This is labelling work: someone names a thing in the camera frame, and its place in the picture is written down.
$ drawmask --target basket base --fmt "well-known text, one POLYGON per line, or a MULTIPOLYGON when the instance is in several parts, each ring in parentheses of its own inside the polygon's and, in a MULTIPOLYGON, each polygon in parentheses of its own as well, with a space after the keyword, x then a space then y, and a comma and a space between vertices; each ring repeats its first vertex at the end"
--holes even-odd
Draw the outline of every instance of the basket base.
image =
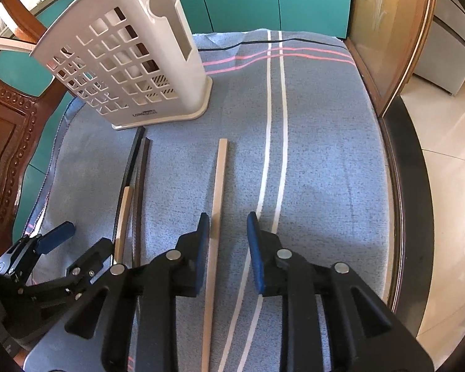
POLYGON ((112 125, 114 130, 125 130, 127 128, 134 128, 140 126, 147 126, 149 124, 157 124, 157 123, 168 123, 170 121, 181 121, 181 120, 193 120, 200 117, 208 108, 208 101, 210 100, 210 92, 212 91, 212 78, 207 77, 207 86, 205 90, 205 97, 203 99, 203 105, 199 110, 191 114, 185 114, 182 116, 169 116, 169 117, 161 117, 159 119, 154 120, 142 120, 142 121, 135 121, 134 123, 123 124, 120 126, 112 125))

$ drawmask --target wooden chair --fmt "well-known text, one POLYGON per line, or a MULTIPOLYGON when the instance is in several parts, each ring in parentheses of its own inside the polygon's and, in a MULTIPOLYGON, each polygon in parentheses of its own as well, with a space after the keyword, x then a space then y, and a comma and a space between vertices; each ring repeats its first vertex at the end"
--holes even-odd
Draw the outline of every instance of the wooden chair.
MULTIPOLYGON (((37 42, 46 28, 20 0, 3 0, 22 40, 37 42)), ((0 256, 12 245, 22 180, 48 118, 67 88, 57 79, 40 96, 31 96, 0 80, 0 256)))

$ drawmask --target white plastic basket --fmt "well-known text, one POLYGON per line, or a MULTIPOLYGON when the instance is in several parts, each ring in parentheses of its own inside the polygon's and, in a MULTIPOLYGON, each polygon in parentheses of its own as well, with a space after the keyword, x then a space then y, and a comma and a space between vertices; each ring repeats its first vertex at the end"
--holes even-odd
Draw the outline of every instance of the white plastic basket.
POLYGON ((179 0, 75 0, 31 56, 115 129, 208 106, 212 80, 179 0))

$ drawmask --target printed label on basket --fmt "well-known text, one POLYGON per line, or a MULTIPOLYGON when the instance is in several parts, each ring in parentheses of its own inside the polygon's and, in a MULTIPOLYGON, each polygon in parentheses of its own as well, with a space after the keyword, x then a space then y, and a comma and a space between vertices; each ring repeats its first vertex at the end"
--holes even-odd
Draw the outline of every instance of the printed label on basket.
POLYGON ((145 116, 145 115, 147 115, 147 114, 157 114, 157 111, 156 111, 156 110, 153 110, 153 109, 151 109, 151 110, 145 110, 144 112, 135 113, 135 114, 133 115, 133 117, 145 116))

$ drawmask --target light wooden stick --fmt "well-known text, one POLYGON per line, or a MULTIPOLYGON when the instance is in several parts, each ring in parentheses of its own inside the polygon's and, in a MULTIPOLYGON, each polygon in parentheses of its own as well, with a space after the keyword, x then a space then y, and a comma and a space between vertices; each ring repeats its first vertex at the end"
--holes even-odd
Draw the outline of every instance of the light wooden stick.
POLYGON ((113 251, 113 264, 122 263, 124 255, 124 243, 126 242, 127 221, 129 220, 129 209, 131 208, 131 197, 133 188, 124 187, 122 203, 120 205, 119 221, 117 222, 117 235, 115 236, 115 249, 113 251))
POLYGON ((227 152, 228 141, 226 138, 221 138, 219 140, 219 152, 217 154, 217 167, 215 170, 214 201, 212 203, 212 222, 208 246, 201 372, 209 372, 212 318, 214 315, 215 277, 217 274, 217 258, 219 255, 219 237, 221 235, 222 198, 224 196, 224 174, 226 172, 227 152))
POLYGON ((15 39, 0 38, 0 50, 31 53, 36 47, 33 43, 16 41, 15 39))

